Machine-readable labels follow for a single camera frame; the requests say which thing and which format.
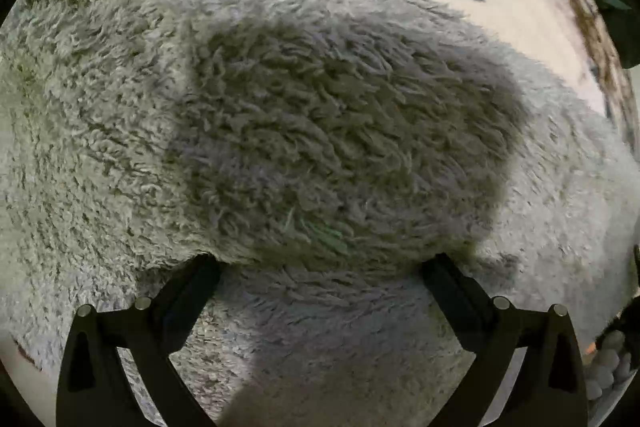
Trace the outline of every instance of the fluffy blanket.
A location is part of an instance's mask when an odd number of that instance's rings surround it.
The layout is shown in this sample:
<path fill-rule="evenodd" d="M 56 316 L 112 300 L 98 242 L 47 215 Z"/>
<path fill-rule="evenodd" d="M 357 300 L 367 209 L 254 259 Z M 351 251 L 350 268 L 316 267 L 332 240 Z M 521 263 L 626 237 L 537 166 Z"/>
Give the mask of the fluffy blanket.
<path fill-rule="evenodd" d="M 425 425 L 472 357 L 421 261 L 583 346 L 636 287 L 610 123 L 428 0 L 20 0 L 0 92 L 1 325 L 51 378 L 80 304 L 208 252 L 172 360 L 220 425 Z"/>

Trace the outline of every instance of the gray fuzzy blanket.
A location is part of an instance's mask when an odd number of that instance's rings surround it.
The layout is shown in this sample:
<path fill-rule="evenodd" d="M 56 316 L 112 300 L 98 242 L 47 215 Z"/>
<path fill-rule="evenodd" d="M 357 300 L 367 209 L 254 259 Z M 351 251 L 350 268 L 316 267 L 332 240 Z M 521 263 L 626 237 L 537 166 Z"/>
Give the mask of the gray fuzzy blanket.
<path fill-rule="evenodd" d="M 20 0 L 0 92 L 0 325 L 51 378 L 80 304 L 208 252 L 172 360 L 220 425 L 426 425 L 472 357 L 420 261 L 583 346 L 636 288 L 610 124 L 425 0 Z"/>

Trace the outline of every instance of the silver screw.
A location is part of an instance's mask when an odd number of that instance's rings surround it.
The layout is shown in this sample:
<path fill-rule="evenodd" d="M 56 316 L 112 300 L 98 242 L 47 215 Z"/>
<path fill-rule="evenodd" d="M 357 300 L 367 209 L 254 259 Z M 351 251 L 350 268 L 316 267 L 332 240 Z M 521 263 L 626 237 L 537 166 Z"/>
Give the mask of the silver screw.
<path fill-rule="evenodd" d="M 511 303 L 507 297 L 494 297 L 494 306 L 499 310 L 508 310 Z"/>
<path fill-rule="evenodd" d="M 137 310 L 146 310 L 151 306 L 151 299 L 149 297 L 138 297 L 133 305 Z"/>
<path fill-rule="evenodd" d="M 91 304 L 83 304 L 78 308 L 79 317 L 86 317 L 89 313 L 91 313 Z"/>
<path fill-rule="evenodd" d="M 559 317 L 564 317 L 569 312 L 569 310 L 567 310 L 566 307 L 562 306 L 562 304 L 554 304 L 554 312 Z"/>

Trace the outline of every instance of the white surface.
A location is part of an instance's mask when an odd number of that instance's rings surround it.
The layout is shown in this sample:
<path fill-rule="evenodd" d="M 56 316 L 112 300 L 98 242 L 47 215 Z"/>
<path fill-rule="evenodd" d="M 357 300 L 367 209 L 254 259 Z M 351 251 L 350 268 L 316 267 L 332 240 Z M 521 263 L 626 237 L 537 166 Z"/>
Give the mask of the white surface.
<path fill-rule="evenodd" d="M 55 384 L 20 355 L 13 339 L 5 331 L 0 331 L 0 360 L 33 413 L 45 427 L 55 427 Z"/>

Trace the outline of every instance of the green plush fabric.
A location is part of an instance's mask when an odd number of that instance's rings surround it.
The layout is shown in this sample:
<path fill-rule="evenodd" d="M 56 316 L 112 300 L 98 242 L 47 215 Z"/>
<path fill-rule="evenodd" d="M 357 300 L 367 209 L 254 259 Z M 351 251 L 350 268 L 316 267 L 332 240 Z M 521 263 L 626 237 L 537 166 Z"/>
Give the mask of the green plush fabric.
<path fill-rule="evenodd" d="M 582 344 L 636 286 L 609 123 L 425 0 L 20 0 L 0 92 L 2 323 L 51 375 L 77 306 L 206 252 L 174 363 L 213 417 L 412 425 L 469 362 L 418 262 L 563 302 Z"/>

